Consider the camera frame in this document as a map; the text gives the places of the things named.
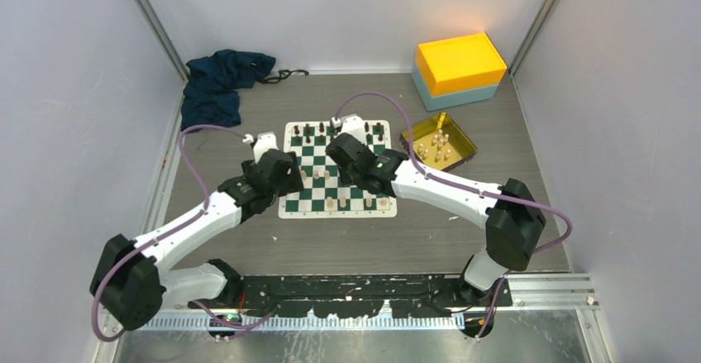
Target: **light blue box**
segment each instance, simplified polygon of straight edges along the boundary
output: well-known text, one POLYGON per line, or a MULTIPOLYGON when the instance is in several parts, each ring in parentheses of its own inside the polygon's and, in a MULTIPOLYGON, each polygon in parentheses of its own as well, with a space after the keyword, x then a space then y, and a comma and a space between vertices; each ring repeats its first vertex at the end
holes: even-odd
POLYGON ((423 105, 426 106, 427 111, 435 111, 437 109, 454 107, 456 105, 474 103, 475 101, 492 98, 498 87, 498 84, 490 84, 481 88, 471 88, 469 90, 463 90, 462 92, 442 94, 433 97, 428 92, 428 87, 423 81, 421 72, 419 72, 416 65, 414 65, 412 70, 412 79, 414 79, 418 94, 421 96, 421 100, 423 100, 423 105))

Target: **gray floor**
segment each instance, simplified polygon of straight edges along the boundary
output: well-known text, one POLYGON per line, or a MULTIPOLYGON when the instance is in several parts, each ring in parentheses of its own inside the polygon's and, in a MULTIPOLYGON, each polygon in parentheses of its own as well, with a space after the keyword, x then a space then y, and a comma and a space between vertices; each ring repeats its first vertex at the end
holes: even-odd
MULTIPOLYGON (((281 84, 241 90, 239 126, 257 134, 284 134, 287 122, 331 118, 352 94, 379 91, 396 97, 412 122, 426 112, 409 74, 318 75, 292 77, 281 84)), ((446 110, 477 145, 474 159, 452 171, 470 179, 504 183, 520 179, 536 200, 547 202, 536 157, 511 82, 505 79, 487 101, 446 110)), ((380 98, 359 98, 346 113, 389 121, 394 149, 405 129, 399 113, 380 98)), ((222 132, 188 136, 189 157, 210 189, 241 173, 250 147, 222 132)), ((166 221, 202 201, 202 193, 184 165, 179 166, 166 221)), ((277 203, 235 230, 224 232, 186 257, 179 267, 221 258, 246 275, 459 272, 484 244, 484 232, 473 224, 423 203, 400 200, 395 218, 281 220, 277 203)), ((548 216, 542 241, 556 237, 548 216)), ((534 256, 529 270, 568 270, 558 246, 534 256)))

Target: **chess board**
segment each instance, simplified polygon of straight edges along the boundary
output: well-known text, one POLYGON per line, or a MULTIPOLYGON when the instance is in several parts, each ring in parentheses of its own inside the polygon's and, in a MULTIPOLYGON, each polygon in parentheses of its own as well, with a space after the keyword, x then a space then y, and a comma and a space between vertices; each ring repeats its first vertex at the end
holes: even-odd
MULTIPOLYGON (((368 147, 376 155, 385 148, 391 148, 389 123, 387 121, 367 121, 367 123, 369 131, 366 133, 365 143, 368 147)), ((341 186, 338 168, 333 160, 326 156, 326 147, 334 136, 335 133, 329 127, 329 122, 290 122, 285 126, 284 151, 294 151, 297 154, 299 169, 306 175, 306 179, 303 177, 302 192, 291 193, 279 199, 280 218, 396 216, 397 199, 386 195, 376 196, 354 185, 341 186), (298 128, 298 134, 295 132, 295 127, 298 128)))

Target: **yellow tray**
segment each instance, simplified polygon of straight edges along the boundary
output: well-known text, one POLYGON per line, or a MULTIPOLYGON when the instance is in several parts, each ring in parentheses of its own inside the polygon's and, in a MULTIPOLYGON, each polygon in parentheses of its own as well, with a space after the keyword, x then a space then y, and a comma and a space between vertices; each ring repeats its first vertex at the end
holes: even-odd
MULTIPOLYGON (((412 149, 417 154, 417 159, 433 169, 442 171, 453 170, 455 167, 472 159, 474 154, 477 153, 477 147, 453 122, 451 116, 445 112, 429 117, 427 120, 412 126, 412 132, 414 137, 414 147, 412 149), (438 148, 438 144, 432 144, 433 136, 439 130, 443 130, 443 135, 448 135, 448 142, 442 148, 438 148), (428 149, 428 156, 425 159, 417 152, 419 144, 423 144, 424 150, 428 149), (441 151, 441 158, 437 160, 436 153, 439 150, 441 151), (445 157, 447 150, 451 150, 451 155, 448 158, 445 157)), ((402 134, 399 136, 399 143, 406 152, 409 152, 408 139, 409 132, 407 130, 402 131, 402 134)))

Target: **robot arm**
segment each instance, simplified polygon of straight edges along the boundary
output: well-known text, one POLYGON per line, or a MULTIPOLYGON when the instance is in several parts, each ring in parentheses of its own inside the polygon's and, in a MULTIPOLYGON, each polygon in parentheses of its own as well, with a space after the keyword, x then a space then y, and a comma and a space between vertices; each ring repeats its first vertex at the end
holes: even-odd
POLYGON ((107 284, 100 303, 126 330, 146 324, 161 308, 195 299, 230 303, 241 287, 241 277, 224 261, 210 260, 197 268, 171 270, 188 253, 219 233, 262 213, 278 196, 301 192, 304 187, 294 152, 278 149, 273 133, 252 143, 254 160, 241 164, 243 175, 219 185, 204 203, 172 222, 128 241, 117 235, 107 242, 95 270, 90 292, 95 295, 106 273, 126 254, 155 241, 134 256, 107 284), (203 215, 175 234, 160 235, 203 215))
MULTIPOLYGON (((460 293, 470 303, 483 302, 494 282, 509 270, 525 270, 545 226, 540 210, 480 196, 426 178, 403 152, 385 150, 375 155, 365 145, 364 123, 357 115, 332 119, 340 130, 327 146, 341 179, 370 193, 409 198, 443 208, 486 231, 486 247, 470 258, 462 274, 460 293)), ((533 200, 526 186, 515 179, 505 185, 479 183, 420 165, 431 174, 480 191, 533 200)))

